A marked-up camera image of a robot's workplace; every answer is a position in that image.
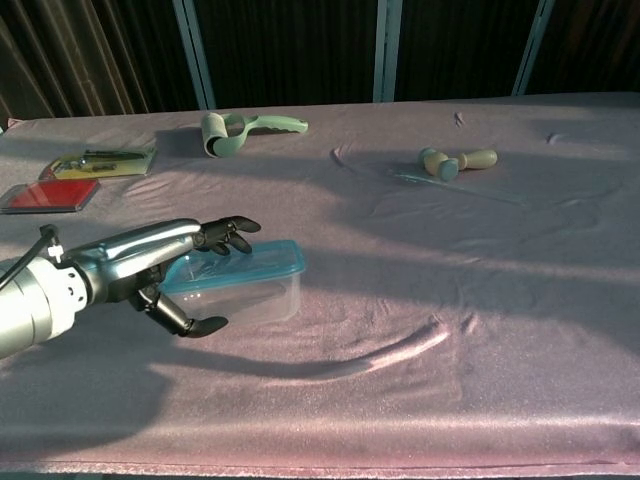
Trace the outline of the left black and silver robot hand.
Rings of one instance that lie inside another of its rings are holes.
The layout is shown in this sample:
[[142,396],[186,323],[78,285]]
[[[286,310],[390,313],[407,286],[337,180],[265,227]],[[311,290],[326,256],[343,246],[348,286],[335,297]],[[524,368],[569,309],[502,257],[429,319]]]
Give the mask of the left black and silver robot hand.
[[201,223],[182,218],[162,221],[94,241],[62,256],[61,266],[72,267],[85,282],[89,305],[129,301],[173,335],[201,338],[228,324],[222,316],[190,318],[159,289],[173,262],[192,251],[227,256],[231,249],[252,252],[241,236],[261,225],[244,216]]

